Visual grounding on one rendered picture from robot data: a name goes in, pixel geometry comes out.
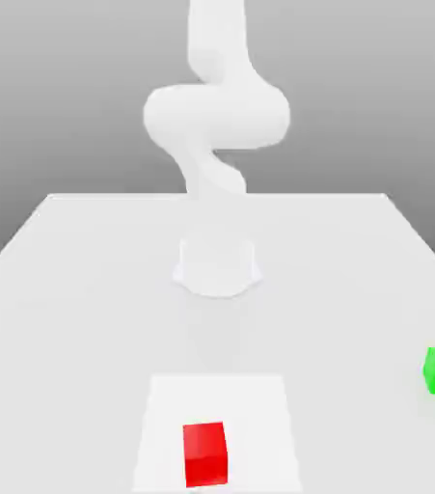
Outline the small red cube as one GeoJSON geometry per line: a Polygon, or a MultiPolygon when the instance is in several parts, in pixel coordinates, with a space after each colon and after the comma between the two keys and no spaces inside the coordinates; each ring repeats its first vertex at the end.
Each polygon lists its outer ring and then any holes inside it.
{"type": "Polygon", "coordinates": [[[229,458],[223,423],[184,425],[182,433],[186,487],[226,484],[229,458]]]}

